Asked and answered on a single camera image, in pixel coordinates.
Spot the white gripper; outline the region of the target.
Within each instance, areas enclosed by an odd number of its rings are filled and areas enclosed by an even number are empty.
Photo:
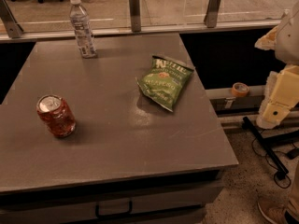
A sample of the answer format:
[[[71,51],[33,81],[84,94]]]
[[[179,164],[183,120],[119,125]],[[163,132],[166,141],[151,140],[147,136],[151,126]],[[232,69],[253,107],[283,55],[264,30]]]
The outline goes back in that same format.
[[[276,58],[288,63],[279,73],[270,72],[256,119],[260,128],[273,129],[299,103],[299,2],[254,47],[275,50]]]

